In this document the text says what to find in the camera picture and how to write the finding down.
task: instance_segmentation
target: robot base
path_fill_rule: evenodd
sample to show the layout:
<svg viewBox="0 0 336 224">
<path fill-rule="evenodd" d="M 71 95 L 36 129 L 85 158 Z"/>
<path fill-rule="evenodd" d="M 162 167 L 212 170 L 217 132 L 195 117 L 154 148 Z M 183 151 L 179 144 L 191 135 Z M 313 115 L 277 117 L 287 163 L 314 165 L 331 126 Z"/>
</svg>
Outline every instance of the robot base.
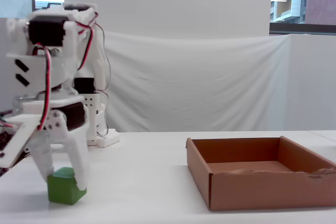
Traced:
<svg viewBox="0 0 336 224">
<path fill-rule="evenodd" d="M 115 129 L 109 129 L 106 136 L 97 136 L 97 141 L 88 140 L 88 146 L 105 148 L 120 141 L 120 134 Z"/>
</svg>

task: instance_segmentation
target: cardboard box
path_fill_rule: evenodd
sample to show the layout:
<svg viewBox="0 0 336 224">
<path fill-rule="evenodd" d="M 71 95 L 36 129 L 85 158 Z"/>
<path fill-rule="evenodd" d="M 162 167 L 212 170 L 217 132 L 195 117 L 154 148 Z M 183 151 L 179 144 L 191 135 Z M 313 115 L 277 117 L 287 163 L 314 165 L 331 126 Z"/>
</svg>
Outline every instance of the cardboard box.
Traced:
<svg viewBox="0 0 336 224">
<path fill-rule="evenodd" d="M 336 164 L 285 138 L 187 140 L 210 210 L 336 206 Z"/>
</svg>

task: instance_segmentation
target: balcony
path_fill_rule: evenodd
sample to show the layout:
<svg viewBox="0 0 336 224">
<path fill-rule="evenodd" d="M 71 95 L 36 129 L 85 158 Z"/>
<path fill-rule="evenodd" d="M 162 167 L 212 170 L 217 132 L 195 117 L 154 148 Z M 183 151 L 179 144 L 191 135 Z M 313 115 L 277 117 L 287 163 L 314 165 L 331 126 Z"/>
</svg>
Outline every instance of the balcony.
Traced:
<svg viewBox="0 0 336 224">
<path fill-rule="evenodd" d="M 274 6 L 274 22 L 300 17 L 301 0 L 278 0 Z"/>
</svg>

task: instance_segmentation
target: white curtain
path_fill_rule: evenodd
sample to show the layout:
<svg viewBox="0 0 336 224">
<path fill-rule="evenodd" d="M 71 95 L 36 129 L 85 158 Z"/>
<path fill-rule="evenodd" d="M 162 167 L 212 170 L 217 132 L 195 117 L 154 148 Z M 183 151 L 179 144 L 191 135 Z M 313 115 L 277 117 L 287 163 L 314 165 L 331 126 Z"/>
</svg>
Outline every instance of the white curtain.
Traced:
<svg viewBox="0 0 336 224">
<path fill-rule="evenodd" d="M 120 132 L 283 129 L 289 36 L 170 40 L 106 32 Z"/>
</svg>

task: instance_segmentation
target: tabletop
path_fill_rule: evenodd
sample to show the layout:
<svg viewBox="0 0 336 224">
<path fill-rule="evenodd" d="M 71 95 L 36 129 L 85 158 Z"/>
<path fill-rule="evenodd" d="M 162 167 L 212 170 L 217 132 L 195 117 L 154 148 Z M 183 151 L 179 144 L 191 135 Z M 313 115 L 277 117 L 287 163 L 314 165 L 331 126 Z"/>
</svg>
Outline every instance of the tabletop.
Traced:
<svg viewBox="0 0 336 224">
<path fill-rule="evenodd" d="M 73 206 L 50 203 L 32 158 L 0 178 L 0 223 L 335 223 L 336 208 L 211 212 L 186 165 L 186 139 L 285 136 L 336 162 L 336 131 L 122 133 L 89 148 L 87 194 Z M 55 169 L 70 166 L 62 151 Z"/>
</svg>

